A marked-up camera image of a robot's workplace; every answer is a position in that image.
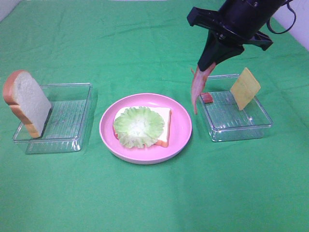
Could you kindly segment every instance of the cheese slice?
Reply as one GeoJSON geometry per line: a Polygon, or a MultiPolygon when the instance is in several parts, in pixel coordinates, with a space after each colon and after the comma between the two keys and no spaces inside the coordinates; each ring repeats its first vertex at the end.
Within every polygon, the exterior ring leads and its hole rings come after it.
{"type": "Polygon", "coordinates": [[[230,91],[234,96],[239,110],[243,110],[260,89],[261,86],[258,81],[250,70],[245,68],[230,91]]]}
{"type": "MultiPolygon", "coordinates": [[[[129,107],[123,107],[121,108],[115,115],[115,119],[118,118],[127,108],[129,107]]],[[[163,132],[158,138],[158,142],[156,145],[160,145],[163,147],[167,147],[169,145],[169,125],[170,125],[170,115],[171,115],[171,109],[166,107],[148,107],[150,110],[160,114],[164,120],[164,126],[163,126],[163,132]]]]}

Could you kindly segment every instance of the yellow cheese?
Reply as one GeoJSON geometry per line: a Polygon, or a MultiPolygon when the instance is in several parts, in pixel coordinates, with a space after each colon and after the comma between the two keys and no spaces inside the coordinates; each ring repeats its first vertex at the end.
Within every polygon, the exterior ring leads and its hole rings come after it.
{"type": "Polygon", "coordinates": [[[261,86],[258,81],[249,69],[245,68],[230,91],[235,98],[239,110],[243,110],[260,89],[261,86]]]}

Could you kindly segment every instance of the pink plate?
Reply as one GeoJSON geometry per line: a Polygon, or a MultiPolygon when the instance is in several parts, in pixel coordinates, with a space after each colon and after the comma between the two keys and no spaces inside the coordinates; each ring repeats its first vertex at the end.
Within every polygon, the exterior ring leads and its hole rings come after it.
{"type": "Polygon", "coordinates": [[[154,164],[176,156],[184,148],[191,136],[192,122],[186,109],[172,98],[154,93],[140,93],[127,96],[112,104],[101,118],[99,131],[103,142],[115,156],[131,163],[154,164]],[[126,106],[169,107],[172,111],[169,146],[123,147],[115,138],[112,125],[118,110],[126,106]]]}

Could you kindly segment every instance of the cable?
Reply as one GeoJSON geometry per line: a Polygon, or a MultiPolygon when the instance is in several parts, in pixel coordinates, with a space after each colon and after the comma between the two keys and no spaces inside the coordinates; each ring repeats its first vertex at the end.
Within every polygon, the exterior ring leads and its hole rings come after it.
{"type": "Polygon", "coordinates": [[[291,25],[288,29],[286,29],[285,31],[282,31],[282,32],[275,32],[275,31],[273,30],[273,28],[271,27],[271,25],[270,25],[270,19],[269,19],[269,20],[267,21],[267,28],[268,28],[268,30],[270,30],[272,33],[274,33],[274,34],[284,34],[284,33],[288,32],[288,31],[294,26],[295,21],[296,21],[296,13],[295,13],[295,11],[294,11],[294,10],[291,8],[291,6],[290,6],[290,2],[291,2],[291,1],[293,1],[293,0],[287,0],[287,1],[285,1],[284,4],[282,4],[282,6],[286,5],[287,8],[289,9],[289,11],[291,11],[291,12],[294,14],[294,21],[293,21],[292,25],[291,25]]]}

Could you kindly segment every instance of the green tablecloth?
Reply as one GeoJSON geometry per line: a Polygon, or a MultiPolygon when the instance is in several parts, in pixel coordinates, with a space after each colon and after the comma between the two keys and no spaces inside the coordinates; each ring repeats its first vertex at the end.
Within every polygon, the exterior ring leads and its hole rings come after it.
{"type": "Polygon", "coordinates": [[[190,68],[208,32],[186,16],[223,2],[32,0],[0,23],[1,85],[25,69],[41,85],[91,82],[98,93],[75,153],[25,155],[12,141],[19,120],[0,101],[0,231],[309,231],[308,51],[263,28],[267,51],[245,46],[213,72],[253,72],[269,136],[214,143],[193,114],[190,68]],[[187,146],[160,164],[125,162],[99,135],[104,111],[142,92],[175,99],[192,119],[187,146]]]}

